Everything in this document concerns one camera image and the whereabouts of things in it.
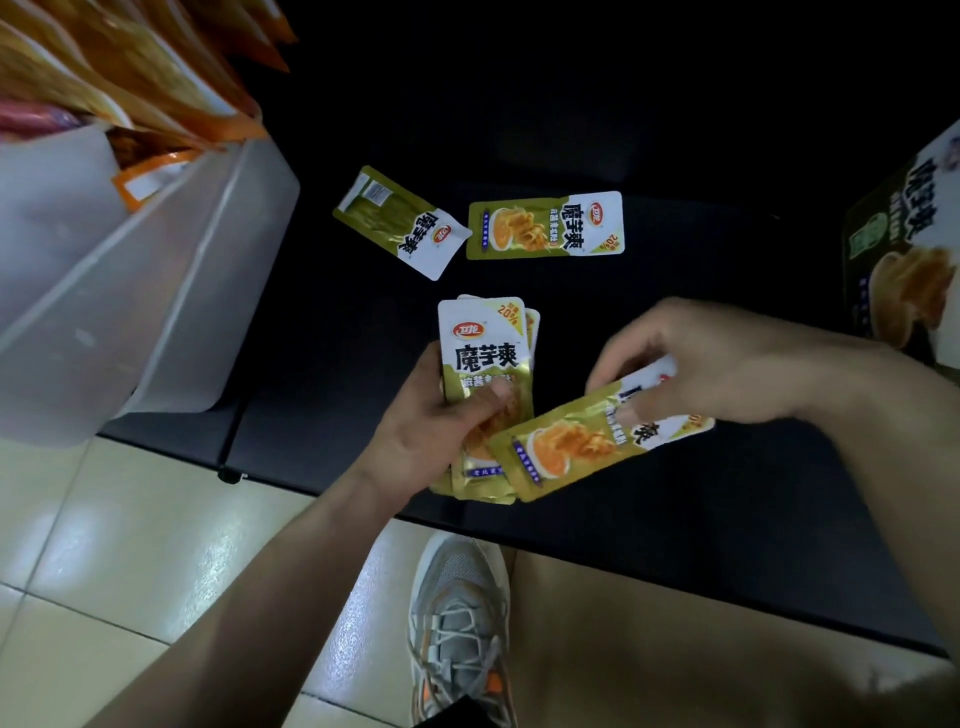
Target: person's right hand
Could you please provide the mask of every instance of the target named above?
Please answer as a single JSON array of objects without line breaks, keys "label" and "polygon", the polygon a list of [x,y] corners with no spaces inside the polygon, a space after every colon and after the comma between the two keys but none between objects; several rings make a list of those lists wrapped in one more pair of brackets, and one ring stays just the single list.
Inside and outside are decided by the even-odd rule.
[{"label": "person's right hand", "polygon": [[621,406],[623,425],[685,414],[740,423],[801,417],[838,356],[878,346],[730,306],[665,299],[607,342],[587,391],[671,353],[677,375]]}]

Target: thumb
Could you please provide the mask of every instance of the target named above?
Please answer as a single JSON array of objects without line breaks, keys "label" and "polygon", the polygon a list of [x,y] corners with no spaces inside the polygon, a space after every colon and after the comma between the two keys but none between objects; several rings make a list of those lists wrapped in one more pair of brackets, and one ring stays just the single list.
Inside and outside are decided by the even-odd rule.
[{"label": "thumb", "polygon": [[637,392],[617,408],[617,422],[623,427],[636,427],[641,423],[688,414],[681,387],[677,379],[670,379],[653,389]]},{"label": "thumb", "polygon": [[503,409],[513,395],[510,382],[494,379],[487,386],[474,389],[465,400],[450,406],[449,414],[466,434]]}]

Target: black pants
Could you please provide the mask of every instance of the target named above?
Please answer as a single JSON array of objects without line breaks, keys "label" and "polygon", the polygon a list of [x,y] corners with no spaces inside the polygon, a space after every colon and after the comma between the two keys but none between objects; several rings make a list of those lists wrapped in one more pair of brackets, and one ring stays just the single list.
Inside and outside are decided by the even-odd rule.
[{"label": "black pants", "polygon": [[438,716],[420,724],[427,728],[495,728],[483,708],[472,698],[462,697]]}]

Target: purple label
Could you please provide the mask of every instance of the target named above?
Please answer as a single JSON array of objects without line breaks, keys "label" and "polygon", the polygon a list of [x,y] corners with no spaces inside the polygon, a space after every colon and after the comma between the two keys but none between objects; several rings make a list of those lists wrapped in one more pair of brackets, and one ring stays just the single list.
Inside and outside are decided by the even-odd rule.
[{"label": "purple label", "polygon": [[490,245],[490,211],[485,209],[483,211],[483,237],[480,241],[484,253],[487,251],[488,245]]},{"label": "purple label", "polygon": [[467,477],[488,477],[489,475],[502,475],[503,468],[495,465],[492,468],[476,468],[472,471],[464,471]]},{"label": "purple label", "polygon": [[530,474],[530,477],[533,478],[537,485],[540,485],[540,473],[537,471],[537,466],[534,465],[533,460],[530,459],[530,455],[527,454],[523,445],[521,445],[520,441],[516,438],[514,439],[514,449],[520,458],[520,462],[523,463],[523,467],[527,469],[527,473]]}]

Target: beige tile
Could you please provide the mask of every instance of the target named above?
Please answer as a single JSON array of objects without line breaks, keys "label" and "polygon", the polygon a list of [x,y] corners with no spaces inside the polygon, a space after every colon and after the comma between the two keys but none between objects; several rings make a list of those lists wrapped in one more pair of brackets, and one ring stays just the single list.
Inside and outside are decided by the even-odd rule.
[{"label": "beige tile", "polygon": [[301,695],[283,723],[283,728],[383,728],[385,725],[379,720],[346,711],[315,697]]},{"label": "beige tile", "polygon": [[29,591],[170,643],[310,502],[95,440]]},{"label": "beige tile", "polygon": [[509,668],[519,722],[851,725],[871,684],[948,663],[520,552]]},{"label": "beige tile", "polygon": [[78,728],[164,649],[27,596],[0,651],[0,725]]},{"label": "beige tile", "polygon": [[0,581],[27,586],[85,450],[0,440]]},{"label": "beige tile", "polygon": [[0,584],[0,649],[3,649],[4,638],[7,637],[7,631],[13,624],[13,616],[16,614],[16,608],[20,606],[21,599],[23,599],[23,592]]},{"label": "beige tile", "polygon": [[390,522],[373,546],[304,692],[394,725],[409,724],[410,592],[433,533],[411,523]]}]

